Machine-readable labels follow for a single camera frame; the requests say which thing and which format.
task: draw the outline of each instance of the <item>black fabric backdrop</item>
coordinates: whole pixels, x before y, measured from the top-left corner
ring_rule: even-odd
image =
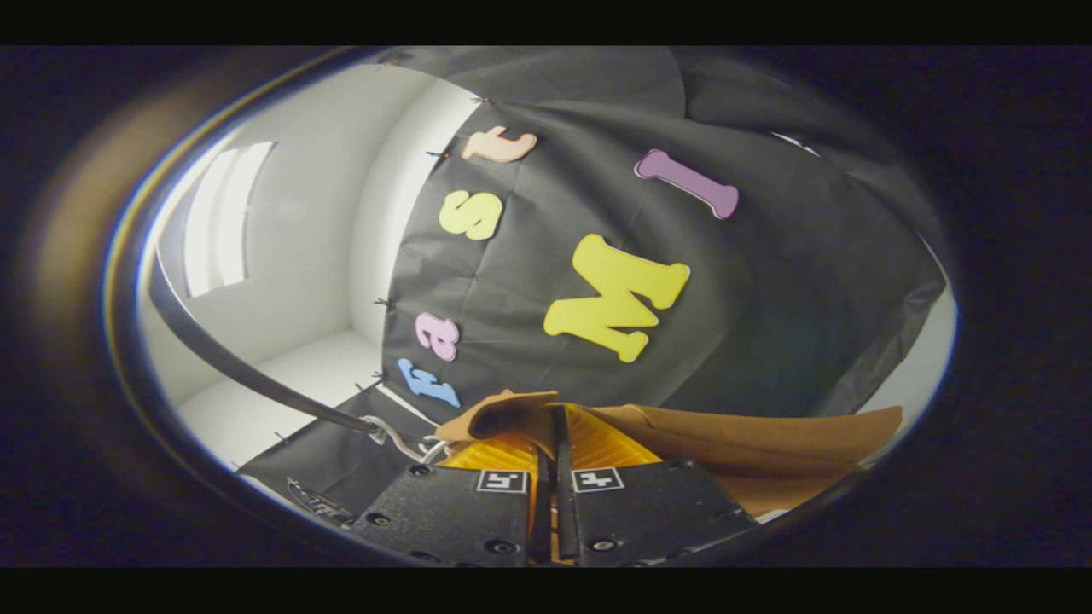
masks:
[[[435,427],[404,410],[376,388],[339,405],[354,416],[373,415],[392,428],[413,436],[431,435]],[[316,420],[250,462],[238,473],[250,475],[295,500],[288,477],[354,513],[363,512],[412,461],[387,441],[377,444],[359,430]]]
[[[437,422],[503,388],[591,405],[850,414],[902,361],[945,287],[918,236],[947,257],[934,205],[895,150],[851,113],[737,59],[490,47],[395,49],[380,61],[489,98],[425,184],[389,295],[389,386]],[[507,164],[459,156],[471,134],[498,125],[509,139],[535,134],[536,146]],[[737,187],[736,212],[716,220],[695,197],[637,177],[651,149]],[[440,227],[455,190],[501,199],[491,238]],[[597,295],[572,268],[590,233],[691,268],[672,308],[650,307],[660,324],[633,329],[650,342],[631,364],[543,330],[554,300]],[[423,311],[459,326],[454,362],[417,342]],[[461,408],[414,397],[400,358],[454,387]]]

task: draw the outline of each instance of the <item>black cable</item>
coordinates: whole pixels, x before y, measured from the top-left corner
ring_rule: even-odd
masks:
[[[219,344],[198,323],[189,312],[178,293],[175,292],[170,281],[163,270],[159,261],[159,253],[155,255],[155,263],[152,268],[152,283],[149,288],[152,295],[152,304],[163,317],[163,321],[174,332],[178,339],[186,344],[194,354],[209,363],[213,368],[246,386],[250,390],[258,392],[262,397],[272,399],[281,404],[287,405],[298,412],[312,415],[317,418],[339,424],[353,430],[373,434],[379,430],[376,425],[368,424],[357,417],[343,414],[327,405],[288,388],[287,386],[266,376],[245,361],[233,354]]]

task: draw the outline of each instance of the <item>tan cloth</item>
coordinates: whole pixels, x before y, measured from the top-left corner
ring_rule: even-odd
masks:
[[[495,394],[436,430],[447,441],[519,430],[553,457],[557,392]],[[902,423],[902,408],[838,417],[765,418],[644,405],[584,408],[663,459],[691,458],[752,516],[792,509],[859,471]]]

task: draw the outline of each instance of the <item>yellow letter m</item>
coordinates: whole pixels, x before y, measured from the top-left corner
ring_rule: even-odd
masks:
[[[657,309],[675,304],[690,279],[686,264],[660,264],[615,249],[600,235],[584,237],[572,253],[572,268],[601,296],[555,300],[546,311],[546,334],[562,332],[586,339],[632,363],[649,344],[643,332],[622,333],[615,328],[654,327],[660,323],[633,293],[646,296]]]

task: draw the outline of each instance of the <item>window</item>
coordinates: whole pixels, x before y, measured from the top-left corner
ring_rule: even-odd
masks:
[[[246,220],[258,172],[274,143],[222,152],[201,177],[182,244],[191,297],[247,279]]]

